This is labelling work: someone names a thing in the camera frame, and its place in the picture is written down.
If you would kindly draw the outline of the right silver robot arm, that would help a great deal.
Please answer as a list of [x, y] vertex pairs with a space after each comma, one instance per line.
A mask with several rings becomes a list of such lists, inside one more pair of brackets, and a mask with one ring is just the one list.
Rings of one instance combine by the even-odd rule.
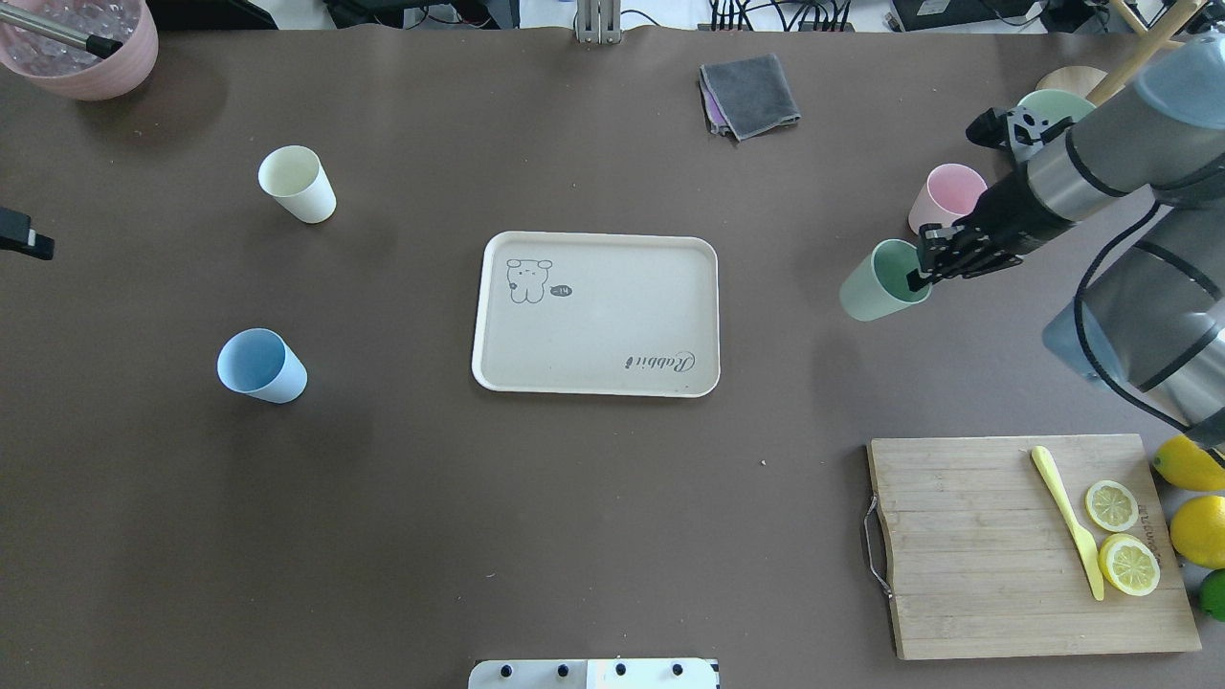
[[968, 215], [922, 226], [907, 289], [1019, 265], [1129, 192], [1152, 192], [1044, 343], [1080, 378], [1221, 450], [1223, 74], [1223, 34], [1192, 36], [1080, 121], [1042, 131]]

